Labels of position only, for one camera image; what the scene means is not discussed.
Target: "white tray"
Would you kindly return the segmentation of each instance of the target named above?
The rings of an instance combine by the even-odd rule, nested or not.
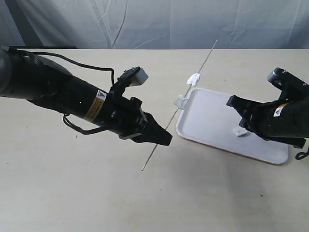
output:
[[[233,128],[241,117],[226,105],[230,95],[205,88],[195,88],[176,124],[177,133],[188,140],[213,146],[272,164],[288,160],[288,145],[265,141],[254,133],[237,137]]]

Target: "white plastic piece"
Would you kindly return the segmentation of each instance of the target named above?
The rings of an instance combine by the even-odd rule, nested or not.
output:
[[[247,131],[246,129],[242,128],[242,127],[236,127],[233,129],[233,133],[238,136],[238,137],[242,137],[244,135],[248,135],[249,131]]]
[[[183,95],[179,95],[178,98],[174,101],[174,105],[176,105],[179,109],[185,109],[188,103],[188,99],[184,98]]]
[[[197,83],[199,81],[200,74],[195,73],[187,80],[187,85],[197,86]]]
[[[233,107],[226,105],[229,98],[229,94],[205,88],[192,89],[178,119],[177,133],[185,139],[255,160],[285,163],[289,154],[287,144],[265,141],[254,133],[239,138],[232,132],[241,117]],[[205,156],[213,154],[205,148]]]

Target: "thin metal skewer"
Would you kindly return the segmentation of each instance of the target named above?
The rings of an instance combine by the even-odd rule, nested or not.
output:
[[[218,40],[216,40],[216,42],[215,42],[214,45],[212,46],[210,52],[208,53],[206,59],[205,59],[204,62],[203,62],[201,68],[198,70],[198,72],[197,72],[198,74],[200,74],[200,72],[202,71],[202,69],[203,69],[203,67],[204,67],[204,65],[205,65],[205,63],[206,63],[206,61],[208,60],[209,56],[211,55],[211,53],[212,53],[214,47],[216,46],[217,42],[218,42]],[[186,93],[185,93],[185,95],[184,95],[184,98],[186,98],[186,96],[188,95],[188,93],[189,93],[191,87],[192,87],[192,85],[190,85],[189,88],[187,89],[187,91],[186,91]],[[179,110],[179,108],[177,108],[177,109],[175,110],[175,112],[173,113],[173,116],[170,118],[170,121],[169,121],[169,123],[167,124],[167,126],[165,127],[165,130],[167,130],[167,129],[169,128],[169,125],[170,125],[171,122],[173,121],[173,119],[174,119],[174,117],[176,116],[178,110]],[[147,161],[145,162],[143,168],[141,169],[141,171],[144,171],[146,165],[148,164],[148,162],[149,162],[151,156],[153,155],[153,153],[155,152],[155,150],[156,150],[157,147],[158,147],[158,144],[156,144],[155,147],[153,148],[153,150],[151,151],[151,153],[150,153],[150,155],[149,155]]]

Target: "white backdrop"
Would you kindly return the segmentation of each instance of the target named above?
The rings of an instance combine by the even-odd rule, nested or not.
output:
[[[45,46],[309,48],[309,0],[17,1]]]

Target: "cable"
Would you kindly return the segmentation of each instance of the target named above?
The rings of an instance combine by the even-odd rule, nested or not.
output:
[[[75,64],[77,66],[83,67],[83,68],[87,68],[87,69],[94,69],[94,70],[100,70],[100,71],[110,71],[111,74],[111,81],[112,81],[112,85],[114,86],[115,84],[115,80],[114,80],[114,69],[112,68],[102,68],[102,67],[96,67],[96,66],[91,66],[91,65],[87,65],[87,64],[82,64],[79,63],[77,61],[74,61],[72,59],[69,59],[63,55],[57,54],[57,53],[50,53],[50,52],[32,52],[31,54],[33,55],[45,55],[45,56],[52,56],[52,57],[58,57],[61,59],[64,59],[72,64]]]

